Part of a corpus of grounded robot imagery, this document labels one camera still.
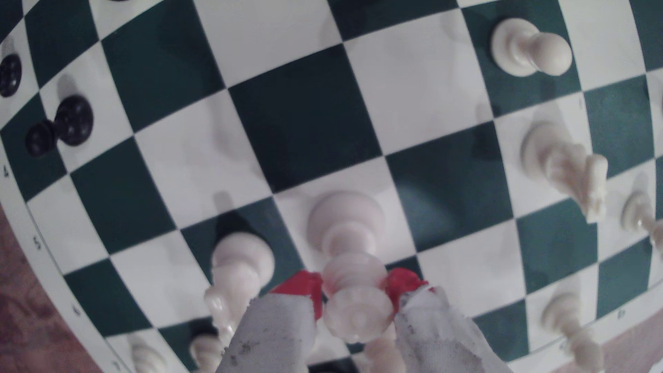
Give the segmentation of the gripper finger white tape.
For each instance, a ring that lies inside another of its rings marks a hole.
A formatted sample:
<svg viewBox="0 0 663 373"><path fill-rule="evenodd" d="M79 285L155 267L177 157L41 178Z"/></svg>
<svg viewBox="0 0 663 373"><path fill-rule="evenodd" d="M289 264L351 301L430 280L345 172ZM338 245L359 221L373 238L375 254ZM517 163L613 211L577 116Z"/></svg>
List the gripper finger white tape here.
<svg viewBox="0 0 663 373"><path fill-rule="evenodd" d="M322 284L320 273L301 270L253 299L216 372L309 372Z"/></svg>
<svg viewBox="0 0 663 373"><path fill-rule="evenodd" d="M511 372L443 287L395 267L386 276L385 291L394 306L396 346L407 372Z"/></svg>

